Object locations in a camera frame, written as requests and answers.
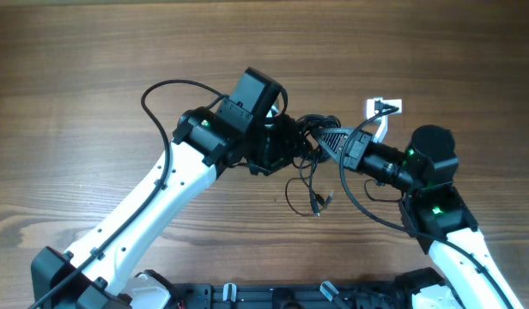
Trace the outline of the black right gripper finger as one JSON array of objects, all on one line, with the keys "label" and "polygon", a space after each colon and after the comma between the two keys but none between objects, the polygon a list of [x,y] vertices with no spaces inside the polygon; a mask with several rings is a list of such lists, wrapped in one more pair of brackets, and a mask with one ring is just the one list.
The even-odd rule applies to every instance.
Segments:
[{"label": "black right gripper finger", "polygon": [[341,154],[344,149],[343,145],[336,146],[335,148],[327,145],[319,145],[319,163],[325,163],[327,161],[334,161],[339,164],[341,161]]},{"label": "black right gripper finger", "polygon": [[311,133],[322,148],[342,148],[354,128],[317,128]]}]

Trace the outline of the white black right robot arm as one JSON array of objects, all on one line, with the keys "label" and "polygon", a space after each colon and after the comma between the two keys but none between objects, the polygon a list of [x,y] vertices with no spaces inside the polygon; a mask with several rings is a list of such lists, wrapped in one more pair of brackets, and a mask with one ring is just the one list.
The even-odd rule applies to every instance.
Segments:
[{"label": "white black right robot arm", "polygon": [[519,308],[518,297],[489,253],[476,218],[453,185],[459,166],[450,130],[428,124],[405,151],[357,128],[317,129],[313,138],[340,171],[368,175],[399,190],[401,225],[446,276],[464,308]]}]

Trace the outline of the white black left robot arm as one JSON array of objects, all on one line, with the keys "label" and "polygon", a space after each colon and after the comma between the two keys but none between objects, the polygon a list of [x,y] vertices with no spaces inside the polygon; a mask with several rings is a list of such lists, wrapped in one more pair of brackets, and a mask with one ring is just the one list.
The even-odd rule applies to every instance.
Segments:
[{"label": "white black left robot arm", "polygon": [[171,220],[221,174],[246,167],[272,174],[301,153],[296,122],[275,106],[285,88],[247,69],[231,94],[185,112],[150,172],[94,229],[65,251],[44,248],[31,264],[37,308],[167,308],[173,289],[152,271],[136,273]]}]

